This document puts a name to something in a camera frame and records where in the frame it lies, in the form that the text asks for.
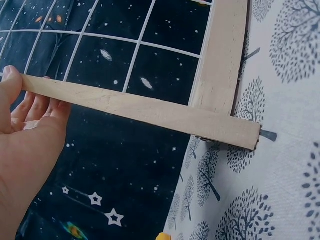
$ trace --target grid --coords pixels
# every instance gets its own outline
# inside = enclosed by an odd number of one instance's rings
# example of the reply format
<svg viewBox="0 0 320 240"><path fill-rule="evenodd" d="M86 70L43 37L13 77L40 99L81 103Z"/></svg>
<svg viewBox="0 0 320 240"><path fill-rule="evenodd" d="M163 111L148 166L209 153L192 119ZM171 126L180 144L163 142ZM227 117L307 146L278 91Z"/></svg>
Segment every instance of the grid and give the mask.
<svg viewBox="0 0 320 240"><path fill-rule="evenodd" d="M189 103L188 103L188 105L190 106L191 102L192 102L192 99L193 99L193 96L194 96L194 93L195 93L195 86L197 85L197 82L201 78L201 72L202 72L202 68L203 68L203 65L204 65L204 54L205 54L205 52L207 50L207 46L208 46L208 42L209 42L211 22L212 22L211 18L212 18L213 11L214 11L214 8L213 8L214 1L212 1L212 3L206 2L204 0L189 0L189 1L200 3L200 4L205 4L205 5L210 6L208 21L207 21L207 25L206 25L206 30L205 30L205 34L204 34L204 39L203 39L200 55L192 53L192 52L184 51L184 50L181 50L181 49L176 49L176 48L172 48L172 47L168 47L168 46L164 46L164 45L159 45L159 44L155 44L155 43L151 43L151 42L142 41L142 39L144 37L144 34L145 34L145 30L146 30L147 25L148 25L148 21L150 19L150 16L152 14L153 8L155 6L156 0L152 0L152 3L151 3L150 8L148 10L148 13L147 13L146 19L144 21L144 24L142 26L142 29L141 29L141 32L140 32L138 40L134 40L134 39L130 39L130 38L124 38L124 37L117 37L117 36L112 36L112 35L103 35L103 34L96 34L96 33L86 32L86 29L87 29L87 26L89 24L89 21L90 21L92 15L93 15L98 3L99 3L99 0L95 0L94 5L93 5L93 7L92 7L92 9L91 9L91 11L90 11L85 23L84 23L84 26L83 26L81 32L64 31L64 30L46 30L46 29L44 29L45 25L47 23L47 20L50 17L50 14L51 14L55 4L57 3L57 0L53 1L53 3L51 5L51 7L50 7L45 19L44 19L44 21L43 21L43 23L41 25L41 28L39 30L38 29L13 29L15 24L16 24L16 22L17 22L17 20L18 20L18 18L19 18L20 13L23 10L24 5L27 2L27 0L24 0L22 6L20 7L20 9L19 9L19 11L17 13L17 16L15 17L15 19L14 19L14 21L12 23L12 26L11 26L10 30L0 30L0 33L8 33L8 35L6 36L5 42L3 44L2 50L0 52L0 60L2 59L2 56L4 54L4 51L5 51L5 48L6 48L6 45L8 43L8 40L9 40L9 37L10 37L11 33L18 33L18 32L38 33L37 37L36 37L36 40L34 42L34 45L32 47L31 53L29 55L29 58L27 60L26 67L25 67L25 70L24 70L24 74L26 74L28 72L28 69L29 69L29 66L30 66L30 62L32 60L33 54L35 52L35 49L37 47L38 41L39 41L40 36L41 36L42 33L59 33L59 34L79 35L79 38L77 40L77 43L75 45L75 48L73 50L71 59L69 61L68 67L66 69L66 72L65 72L65 75L64 75L64 78L63 78L63 81L66 82L67 79L68 79L72 64L74 62L75 56L77 54L79 45L80 45L80 43L81 43L81 41L83 39L83 36L90 36L90 37L96 37L96 38L105 38L105 39L112 39L112 40L117 40L117 41L134 43L134 44L136 44L135 50L134 50L134 53L133 53L133 56L132 56L132 59L131 59L131 62L130 62L129 70L128 70L128 73L127 73L127 76L126 76L126 79L125 79L125 83L124 83L124 86L123 86L123 90L122 90L123 93L126 93L140 46L144 45L144 46L149 46L149 47L153 47L153 48L163 49L163 50L167 50L167 51L171 51L171 52L175 52L175 53L179 53L179 54L182 54L182 55L187 55L187 56L191 56L191 57L199 59L198 65L197 65L196 74L195 74L195 78L194 78L194 81L193 81L193 86L192 86L192 89L191 89ZM2 8L0 10L0 15L4 11L4 8L5 8L7 3L8 3L8 0L6 0L4 5L2 6Z"/></svg>

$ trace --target wooden stick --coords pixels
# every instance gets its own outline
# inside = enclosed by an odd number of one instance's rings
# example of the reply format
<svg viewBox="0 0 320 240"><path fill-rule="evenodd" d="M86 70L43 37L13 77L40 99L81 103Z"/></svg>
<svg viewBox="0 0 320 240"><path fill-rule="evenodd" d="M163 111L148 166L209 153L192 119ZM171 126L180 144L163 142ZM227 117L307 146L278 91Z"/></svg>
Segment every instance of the wooden stick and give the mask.
<svg viewBox="0 0 320 240"><path fill-rule="evenodd" d="M83 107L253 150L260 125L154 98L22 75L23 90Z"/></svg>
<svg viewBox="0 0 320 240"><path fill-rule="evenodd" d="M191 107L230 116L244 45L248 0L215 0L201 76Z"/></svg>

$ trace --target cloth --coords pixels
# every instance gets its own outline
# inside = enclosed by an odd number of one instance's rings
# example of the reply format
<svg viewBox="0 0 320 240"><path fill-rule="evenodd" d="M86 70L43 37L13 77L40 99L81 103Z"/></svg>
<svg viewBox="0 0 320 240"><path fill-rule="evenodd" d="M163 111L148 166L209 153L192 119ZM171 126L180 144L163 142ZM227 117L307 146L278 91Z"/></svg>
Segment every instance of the cloth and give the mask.
<svg viewBox="0 0 320 240"><path fill-rule="evenodd" d="M165 225L173 240L320 238L320 1L253 0L234 115L255 151L191 137Z"/></svg>

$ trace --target wooden strip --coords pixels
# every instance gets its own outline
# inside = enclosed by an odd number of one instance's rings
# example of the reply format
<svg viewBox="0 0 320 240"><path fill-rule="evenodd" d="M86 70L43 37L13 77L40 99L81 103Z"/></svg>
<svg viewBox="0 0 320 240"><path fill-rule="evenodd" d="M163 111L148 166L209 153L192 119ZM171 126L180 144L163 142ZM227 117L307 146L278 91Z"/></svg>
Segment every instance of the wooden strip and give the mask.
<svg viewBox="0 0 320 240"><path fill-rule="evenodd" d="M248 0L215 0L203 69L191 107L230 116L245 38Z"/></svg>
<svg viewBox="0 0 320 240"><path fill-rule="evenodd" d="M26 91L105 113L250 150L258 141L258 123L149 97L35 76L22 77Z"/></svg>

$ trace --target white outlined star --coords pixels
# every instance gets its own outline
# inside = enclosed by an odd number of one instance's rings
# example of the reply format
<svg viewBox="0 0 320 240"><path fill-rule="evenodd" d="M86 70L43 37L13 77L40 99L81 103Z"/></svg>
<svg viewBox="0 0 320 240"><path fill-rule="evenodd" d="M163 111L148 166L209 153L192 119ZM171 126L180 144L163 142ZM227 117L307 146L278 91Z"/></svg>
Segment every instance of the white outlined star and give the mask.
<svg viewBox="0 0 320 240"><path fill-rule="evenodd" d="M91 205L101 206L102 196L99 196L96 192L94 192L92 195L89 195L88 197L91 200Z"/></svg>
<svg viewBox="0 0 320 240"><path fill-rule="evenodd" d="M105 213L104 215L105 215L105 216L108 218L108 220L109 220L108 225L113 225L113 224L115 224L115 225L117 225L117 226L119 226L119 227L122 227L122 225L121 225L121 220L122 220L125 216L118 214L114 208L112 209L112 211L111 211L110 213Z"/></svg>
<svg viewBox="0 0 320 240"><path fill-rule="evenodd" d="M69 193L69 189L66 186L62 188L62 191L64 194L67 194L67 195Z"/></svg>

